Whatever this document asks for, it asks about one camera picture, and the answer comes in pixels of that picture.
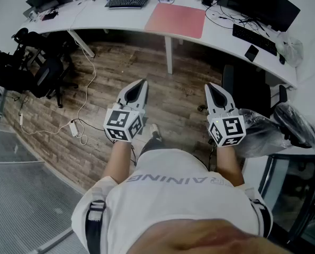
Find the person's left forearm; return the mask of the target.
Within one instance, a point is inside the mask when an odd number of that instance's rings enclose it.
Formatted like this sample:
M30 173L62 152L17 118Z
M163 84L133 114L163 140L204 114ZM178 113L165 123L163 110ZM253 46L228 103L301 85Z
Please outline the person's left forearm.
M124 182L130 173L131 143L117 141L101 178L110 176L116 183Z

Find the person's chin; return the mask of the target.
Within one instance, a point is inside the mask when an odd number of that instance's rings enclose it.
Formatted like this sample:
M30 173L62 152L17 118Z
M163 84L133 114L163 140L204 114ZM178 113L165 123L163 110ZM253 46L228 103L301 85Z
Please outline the person's chin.
M221 220L171 220L147 229L127 254L291 254Z

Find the pink desk mat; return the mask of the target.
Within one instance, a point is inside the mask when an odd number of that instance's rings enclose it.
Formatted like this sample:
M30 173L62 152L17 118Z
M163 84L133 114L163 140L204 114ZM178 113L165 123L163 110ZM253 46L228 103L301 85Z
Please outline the pink desk mat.
M204 20L205 10L159 3L146 23L145 30L200 39Z

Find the clear plastic bag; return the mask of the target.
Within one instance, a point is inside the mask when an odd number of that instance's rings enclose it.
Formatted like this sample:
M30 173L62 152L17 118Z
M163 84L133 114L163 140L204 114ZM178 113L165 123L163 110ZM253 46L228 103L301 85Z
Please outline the clear plastic bag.
M304 57L303 43L291 37L287 32L280 32L277 35L275 46L277 52L282 55L285 61L292 67L298 67Z

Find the black mesh office chair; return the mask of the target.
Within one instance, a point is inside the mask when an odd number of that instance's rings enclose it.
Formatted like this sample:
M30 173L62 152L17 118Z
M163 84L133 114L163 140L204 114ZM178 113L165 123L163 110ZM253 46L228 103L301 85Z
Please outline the black mesh office chair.
M15 52L0 54L0 87L20 94L30 92L37 98L50 98L55 93L57 105L62 108L61 87L78 88L64 81L73 69L67 36L61 32L44 36L21 28L12 39L17 43Z

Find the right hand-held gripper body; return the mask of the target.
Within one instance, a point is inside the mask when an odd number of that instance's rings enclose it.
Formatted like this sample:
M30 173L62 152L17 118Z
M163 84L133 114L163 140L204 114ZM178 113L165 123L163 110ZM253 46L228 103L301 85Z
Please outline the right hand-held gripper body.
M207 116L209 134L217 147L235 146L246 136L244 117L233 108L221 114Z

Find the plastic wrapped black chair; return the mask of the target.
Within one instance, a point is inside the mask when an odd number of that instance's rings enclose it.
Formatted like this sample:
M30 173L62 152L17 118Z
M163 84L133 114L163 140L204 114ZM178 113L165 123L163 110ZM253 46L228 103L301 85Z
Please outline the plastic wrapped black chair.
M289 103L278 104L272 118L248 109L239 109L246 136L236 145L243 158L271 155L291 147L313 149L315 152L315 121L308 119Z

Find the black glass cabinet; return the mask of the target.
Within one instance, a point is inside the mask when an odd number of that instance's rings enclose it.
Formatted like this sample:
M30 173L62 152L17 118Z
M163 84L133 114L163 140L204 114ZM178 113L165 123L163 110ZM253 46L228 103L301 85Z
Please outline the black glass cabinet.
M273 214L269 239L294 254L315 254L315 156L269 156L258 190Z

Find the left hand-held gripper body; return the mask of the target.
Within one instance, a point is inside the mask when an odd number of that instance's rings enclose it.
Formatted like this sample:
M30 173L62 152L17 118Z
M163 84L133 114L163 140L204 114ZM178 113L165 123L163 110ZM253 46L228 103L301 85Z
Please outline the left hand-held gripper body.
M107 109L103 124L105 133L113 141L132 142L142 132L145 113L145 100L129 103L119 99Z

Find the large black keyboard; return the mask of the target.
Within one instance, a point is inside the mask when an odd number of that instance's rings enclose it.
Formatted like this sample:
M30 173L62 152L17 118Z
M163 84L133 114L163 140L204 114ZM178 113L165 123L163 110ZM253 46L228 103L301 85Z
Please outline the large black keyboard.
M108 8L143 8L149 0L109 0Z

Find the slim black keyboard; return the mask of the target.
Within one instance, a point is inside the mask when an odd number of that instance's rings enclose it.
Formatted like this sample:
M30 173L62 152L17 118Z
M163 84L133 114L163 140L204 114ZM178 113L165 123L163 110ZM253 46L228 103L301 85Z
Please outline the slim black keyboard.
M232 28L232 35L277 56L275 43L256 32L234 24Z

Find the person's white t-shirt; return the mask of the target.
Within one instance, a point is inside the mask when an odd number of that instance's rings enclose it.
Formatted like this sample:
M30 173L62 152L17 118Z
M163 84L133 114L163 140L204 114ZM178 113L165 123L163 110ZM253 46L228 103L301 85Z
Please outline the person's white t-shirt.
M234 187L185 151L159 149L142 154L124 182L100 179L75 207L71 226L89 253L127 254L157 223L204 219L224 219L262 237L273 225L257 190Z

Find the person's black trousers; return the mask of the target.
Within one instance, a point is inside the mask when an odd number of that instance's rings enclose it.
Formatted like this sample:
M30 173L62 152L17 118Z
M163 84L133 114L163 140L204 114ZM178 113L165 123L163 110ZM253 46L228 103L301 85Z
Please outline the person's black trousers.
M145 146L142 148L142 151L140 153L140 156L144 154L145 152L148 152L150 150L158 150L158 149L165 149L166 146L162 140L162 142L150 138L148 142L145 144Z

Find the person's left white shoe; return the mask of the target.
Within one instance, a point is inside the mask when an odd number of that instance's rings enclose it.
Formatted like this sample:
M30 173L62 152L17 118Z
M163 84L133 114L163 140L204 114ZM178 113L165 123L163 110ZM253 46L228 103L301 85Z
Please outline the person's left white shoe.
M158 128L157 124L153 123L150 126L150 135L151 135L152 139L156 139L156 140L162 142L162 138L161 138L161 135L160 135L159 128Z

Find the white desk leg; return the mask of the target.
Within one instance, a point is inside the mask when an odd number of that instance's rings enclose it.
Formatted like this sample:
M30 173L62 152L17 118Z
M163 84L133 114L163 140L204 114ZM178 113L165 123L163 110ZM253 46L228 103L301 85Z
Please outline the white desk leg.
M166 50L166 60L167 60L167 72L173 74L173 42L172 38L165 36L165 50Z
M82 40L82 38L77 34L77 32L75 32L74 30L68 30L67 32L72 36L76 44L79 45L91 58L95 57L95 53Z

